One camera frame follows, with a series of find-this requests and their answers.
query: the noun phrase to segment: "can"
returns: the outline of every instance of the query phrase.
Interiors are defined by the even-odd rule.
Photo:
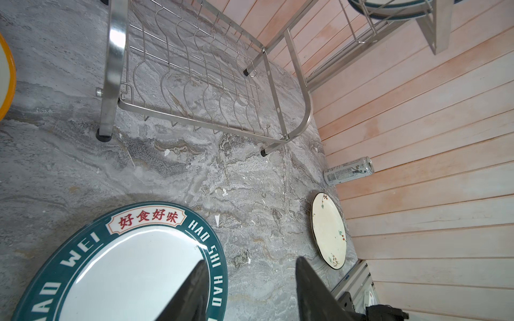
[[[373,174],[373,164],[369,157],[361,157],[342,165],[332,167],[323,172],[328,185],[336,185]]]

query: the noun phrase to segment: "wooden background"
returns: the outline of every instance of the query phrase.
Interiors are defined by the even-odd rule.
[[[264,45],[282,29],[306,0],[210,0],[218,10],[246,29]],[[346,13],[357,34],[368,25],[347,0],[342,0]],[[193,6],[199,8],[193,0]],[[305,75],[311,74],[335,52],[349,43],[353,36],[339,0],[318,0],[309,12],[292,28]],[[268,53],[270,60],[294,73],[285,40]]]
[[[313,93],[379,298],[437,321],[514,320],[514,0],[455,5],[434,56],[409,22]]]

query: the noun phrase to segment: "black rubber foot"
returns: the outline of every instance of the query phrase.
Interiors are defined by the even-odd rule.
[[[100,130],[98,129],[97,133],[96,133],[96,137],[102,143],[106,143],[106,142],[110,141],[113,136],[103,136],[103,135],[100,135]]]

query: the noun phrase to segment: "plate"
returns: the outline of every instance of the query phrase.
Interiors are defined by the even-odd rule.
[[[0,120],[7,114],[16,89],[16,67],[11,50],[0,34]]]
[[[155,320],[195,265],[208,263],[207,318],[221,321],[227,265],[215,232],[168,202],[114,210],[70,237],[25,291],[17,320]]]
[[[459,3],[460,1],[462,0],[455,0],[454,3]],[[364,14],[359,4],[359,0],[348,0],[348,2],[360,14]],[[409,20],[425,16],[425,11],[430,12],[430,7],[427,5],[425,0],[395,0],[390,4],[383,6],[387,2],[389,2],[389,0],[365,1],[368,12],[374,11],[370,14],[370,17],[377,20],[383,20],[390,15],[394,15],[390,17],[389,20]]]
[[[325,193],[318,193],[311,208],[314,240],[325,262],[340,269],[346,260],[346,232],[335,203]]]

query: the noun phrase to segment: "marble countertop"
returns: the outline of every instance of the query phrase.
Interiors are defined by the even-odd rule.
[[[314,121],[267,157],[262,142],[117,110],[113,139],[95,138],[108,8],[98,0],[4,0],[0,32],[17,67],[13,104],[0,122],[0,320],[76,230],[134,202],[190,207],[213,226],[229,272],[226,320],[295,320],[300,255],[329,289],[357,261],[333,270],[310,226],[323,181]],[[296,79],[273,66],[286,121],[303,116]],[[216,227],[215,215],[220,215]]]

